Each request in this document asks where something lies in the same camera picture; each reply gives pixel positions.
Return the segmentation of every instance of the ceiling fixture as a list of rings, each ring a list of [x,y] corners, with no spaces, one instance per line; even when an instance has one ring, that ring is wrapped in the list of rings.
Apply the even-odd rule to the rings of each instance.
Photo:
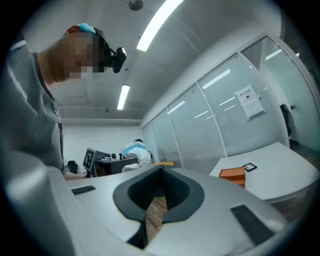
[[[235,98],[236,98],[236,97],[234,96],[234,97],[226,100],[225,102],[222,102],[221,104],[219,104],[219,106],[221,106],[221,105],[223,105],[223,104],[225,104],[225,103],[227,103],[227,102],[229,102],[229,101],[232,101],[232,100],[235,99]]]
[[[181,101],[178,105],[176,105],[173,109],[171,109],[167,114],[171,114],[173,111],[175,111],[177,108],[181,107],[185,103],[186,103],[185,101]]]
[[[209,119],[209,118],[213,118],[215,115],[216,115],[216,114],[214,114],[214,115],[212,115],[212,116],[209,116],[207,119]]]
[[[277,54],[279,54],[281,52],[282,52],[282,49],[276,50],[274,53],[271,53],[270,55],[265,57],[265,60],[269,60],[270,58],[272,58],[273,56],[276,56]]]
[[[119,98],[119,103],[118,103],[118,110],[123,110],[124,109],[124,105],[125,105],[125,102],[126,102],[126,98],[127,98],[129,89],[130,89],[130,85],[127,85],[127,84],[123,84],[122,85],[120,98]]]
[[[144,2],[142,2],[141,0],[129,2],[129,8],[132,11],[139,11],[142,9],[142,7],[144,7]]]
[[[229,109],[231,109],[231,108],[233,108],[233,107],[235,107],[236,105],[233,105],[233,106],[231,106],[231,107],[228,107],[227,109],[225,109],[224,111],[226,111],[226,110],[229,110]]]
[[[200,116],[202,116],[202,115],[204,115],[205,113],[208,113],[209,111],[207,110],[206,112],[203,112],[203,113],[201,113],[201,114],[198,114],[197,116],[195,116],[194,118],[198,118],[198,117],[200,117]]]
[[[224,78],[226,75],[230,74],[230,72],[231,70],[229,68],[228,70],[224,71],[223,73],[221,73],[220,75],[212,79],[210,82],[206,83],[204,86],[202,86],[202,88],[206,89],[209,86],[212,86],[215,82],[219,81],[221,78]]]
[[[146,27],[138,45],[137,49],[141,51],[146,51],[157,34],[158,30],[161,28],[166,19],[170,16],[170,14],[178,7],[178,5],[183,0],[166,0],[160,9],[153,16],[149,25]]]

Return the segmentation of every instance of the gray shirt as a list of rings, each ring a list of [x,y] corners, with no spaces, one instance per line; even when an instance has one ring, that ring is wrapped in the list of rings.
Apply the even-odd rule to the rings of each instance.
[[[54,97],[27,46],[8,53],[0,78],[1,132],[18,151],[65,174],[63,127]]]

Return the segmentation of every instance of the glass wall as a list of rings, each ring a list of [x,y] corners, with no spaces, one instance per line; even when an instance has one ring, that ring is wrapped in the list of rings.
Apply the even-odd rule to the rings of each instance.
[[[248,87],[262,109],[250,116],[239,97]],[[292,59],[268,37],[199,79],[142,132],[158,161],[173,161],[177,167],[204,174],[226,156],[275,142],[289,147],[288,134],[320,151],[320,119],[309,85]]]
[[[142,136],[146,149],[150,154],[152,154],[153,163],[158,163],[159,157],[151,122],[149,122],[145,127],[142,128]]]
[[[225,153],[213,115],[198,86],[193,85],[168,109],[183,167],[209,174]]]
[[[171,161],[176,167],[182,167],[174,131],[167,113],[165,109],[151,121],[159,161]]]
[[[198,83],[215,114],[228,156],[260,149],[275,142],[286,144],[280,108],[277,108],[267,85],[242,57],[236,54]],[[247,86],[252,86],[259,95],[265,110],[250,119],[247,119],[235,95]]]
[[[243,55],[263,75],[278,104],[283,105],[290,138],[320,152],[320,119],[316,102],[292,59],[268,37],[244,50]]]

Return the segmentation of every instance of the orange box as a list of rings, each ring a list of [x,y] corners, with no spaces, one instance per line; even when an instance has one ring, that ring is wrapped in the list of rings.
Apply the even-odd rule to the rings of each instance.
[[[242,180],[232,180],[233,183],[238,184],[239,186],[246,188],[246,181],[244,179]]]
[[[220,178],[227,179],[229,181],[240,181],[245,180],[245,167],[237,167],[237,168],[231,168],[231,169],[222,169],[220,174]]]

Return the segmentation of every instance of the white desk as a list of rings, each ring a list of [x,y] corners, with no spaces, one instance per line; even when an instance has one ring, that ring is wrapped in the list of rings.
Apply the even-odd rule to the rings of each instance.
[[[257,169],[245,171],[245,189],[270,203],[295,197],[320,177],[320,172],[311,163],[279,142],[221,158],[209,175],[219,177],[221,169],[248,163],[254,164]]]

